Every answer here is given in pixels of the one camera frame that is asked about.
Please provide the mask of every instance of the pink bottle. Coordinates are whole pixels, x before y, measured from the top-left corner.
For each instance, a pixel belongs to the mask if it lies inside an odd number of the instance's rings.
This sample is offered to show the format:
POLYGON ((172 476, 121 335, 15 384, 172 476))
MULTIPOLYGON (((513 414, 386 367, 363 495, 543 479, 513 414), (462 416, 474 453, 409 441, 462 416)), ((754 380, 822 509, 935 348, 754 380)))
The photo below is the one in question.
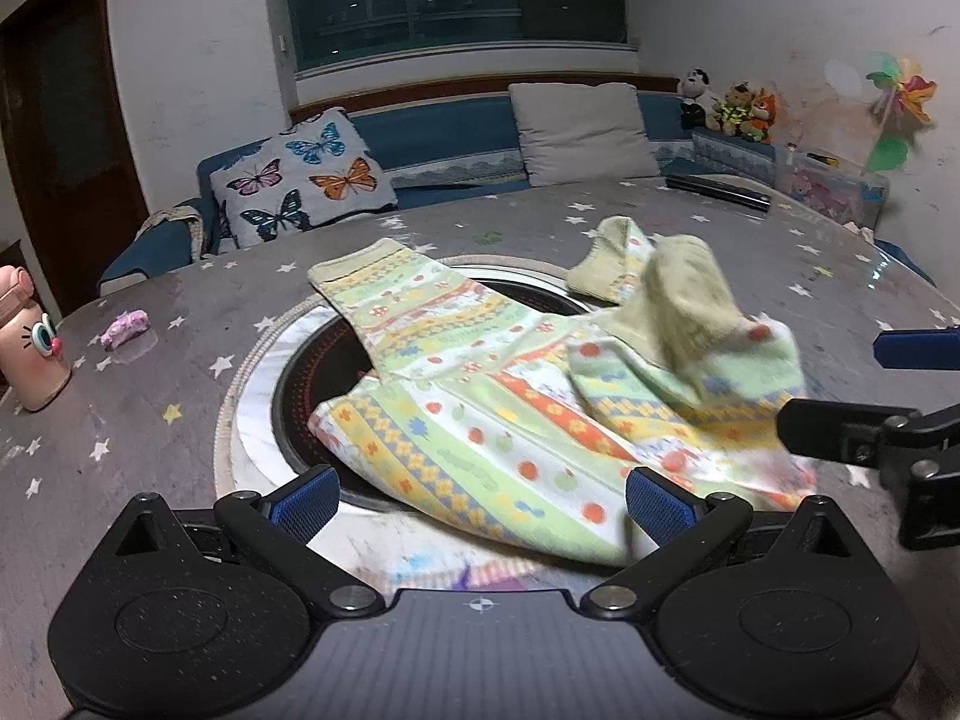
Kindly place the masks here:
POLYGON ((33 295, 27 271, 0 268, 0 370, 30 412, 53 400, 71 373, 53 322, 33 295))

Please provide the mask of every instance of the butterfly pillow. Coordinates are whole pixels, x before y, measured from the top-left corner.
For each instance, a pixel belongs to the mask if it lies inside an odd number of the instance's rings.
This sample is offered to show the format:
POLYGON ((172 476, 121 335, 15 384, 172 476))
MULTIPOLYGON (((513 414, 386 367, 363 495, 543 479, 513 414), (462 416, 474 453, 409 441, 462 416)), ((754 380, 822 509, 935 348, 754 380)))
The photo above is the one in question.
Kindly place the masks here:
POLYGON ((241 248, 397 205, 342 108, 270 138, 210 182, 241 248))

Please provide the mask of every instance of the round table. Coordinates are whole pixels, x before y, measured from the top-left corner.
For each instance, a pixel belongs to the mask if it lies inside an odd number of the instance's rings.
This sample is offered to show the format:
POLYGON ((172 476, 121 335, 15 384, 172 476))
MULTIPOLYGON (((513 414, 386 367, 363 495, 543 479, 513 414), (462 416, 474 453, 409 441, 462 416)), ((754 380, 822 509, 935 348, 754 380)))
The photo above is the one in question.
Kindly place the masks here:
MULTIPOLYGON (((131 495, 172 508, 216 494, 214 434, 224 395, 261 334, 313 289, 306 271, 392 237, 432 257, 492 254, 569 268, 597 223, 630 215, 648 235, 697 235, 712 247, 747 314, 788 324, 810 396, 930 412, 960 397, 960 374, 882 370, 878 330, 960 323, 960 309, 875 247, 799 204, 769 214, 669 191, 660 179, 547 187, 363 218, 198 263, 95 301, 59 329, 71 382, 40 413, 0 404, 0 716, 52 720, 67 709, 47 658, 50 617, 131 495), (95 338, 121 311, 152 330, 107 354, 95 338)), ((834 497, 894 578, 923 635, 911 693, 925 716, 960 695, 957 552, 906 553, 872 473, 822 464, 834 497)))

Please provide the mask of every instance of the cartoon eye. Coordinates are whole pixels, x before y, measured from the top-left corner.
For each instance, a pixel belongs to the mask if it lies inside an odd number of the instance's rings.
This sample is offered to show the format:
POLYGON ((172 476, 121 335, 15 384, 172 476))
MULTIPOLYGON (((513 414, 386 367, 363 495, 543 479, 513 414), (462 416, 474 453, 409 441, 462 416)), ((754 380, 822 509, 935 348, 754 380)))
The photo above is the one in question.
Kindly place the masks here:
POLYGON ((30 340, 43 357, 50 357, 59 349, 59 339, 49 314, 44 314, 42 320, 34 325, 30 331, 30 340))

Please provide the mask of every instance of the door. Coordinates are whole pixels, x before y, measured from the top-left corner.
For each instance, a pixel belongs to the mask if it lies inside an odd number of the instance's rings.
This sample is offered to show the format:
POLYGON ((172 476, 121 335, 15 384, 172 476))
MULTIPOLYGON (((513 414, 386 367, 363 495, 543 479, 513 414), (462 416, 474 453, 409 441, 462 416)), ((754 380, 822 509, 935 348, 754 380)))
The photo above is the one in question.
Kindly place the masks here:
POLYGON ((147 218, 113 75, 106 0, 30 0, 0 25, 3 140, 66 316, 147 218))

